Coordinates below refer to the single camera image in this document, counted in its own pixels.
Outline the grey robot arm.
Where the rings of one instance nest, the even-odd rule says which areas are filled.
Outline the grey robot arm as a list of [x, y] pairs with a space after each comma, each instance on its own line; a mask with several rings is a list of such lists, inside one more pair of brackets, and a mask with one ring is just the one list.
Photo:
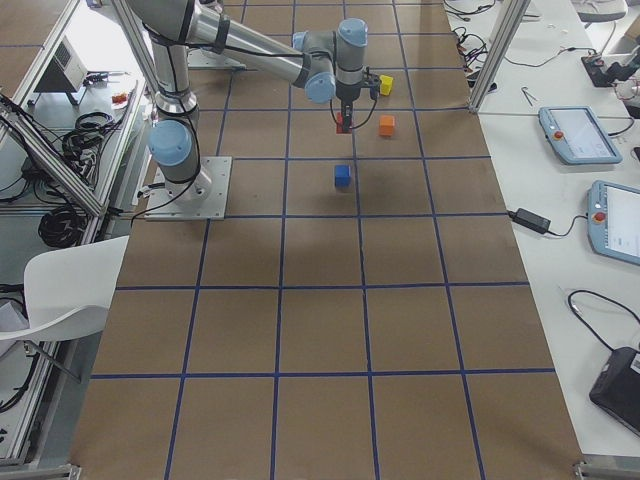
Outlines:
[[353, 107], [362, 91], [372, 100], [380, 78], [364, 64], [368, 26], [347, 18], [333, 31], [304, 31], [286, 45], [196, 1], [131, 1], [152, 43], [158, 122], [149, 149], [164, 176], [169, 200], [186, 203], [206, 198], [211, 180], [205, 173], [197, 125], [199, 106], [189, 79], [187, 55], [208, 50], [273, 74], [305, 92], [316, 104], [340, 103], [333, 119], [339, 132], [356, 129]]

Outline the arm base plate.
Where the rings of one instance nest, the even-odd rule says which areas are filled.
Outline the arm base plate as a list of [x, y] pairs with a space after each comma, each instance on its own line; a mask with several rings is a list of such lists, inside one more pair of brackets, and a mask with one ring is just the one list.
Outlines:
[[232, 170], [230, 156], [204, 156], [193, 184], [167, 183], [159, 167], [154, 182], [163, 183], [148, 197], [144, 218], [151, 221], [223, 220]]
[[190, 49], [187, 56], [191, 70], [246, 70], [247, 66], [237, 60], [204, 49]]

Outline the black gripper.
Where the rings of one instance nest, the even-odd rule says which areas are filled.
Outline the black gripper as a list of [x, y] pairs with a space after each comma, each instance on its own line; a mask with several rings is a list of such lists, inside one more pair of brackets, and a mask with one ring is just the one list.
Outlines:
[[360, 97], [362, 90], [369, 92], [369, 97], [377, 101], [380, 95], [380, 76], [372, 73], [369, 69], [355, 72], [340, 72], [345, 79], [340, 76], [336, 80], [336, 96], [341, 104], [341, 114], [344, 119], [350, 118], [353, 123], [352, 107], [354, 102]]

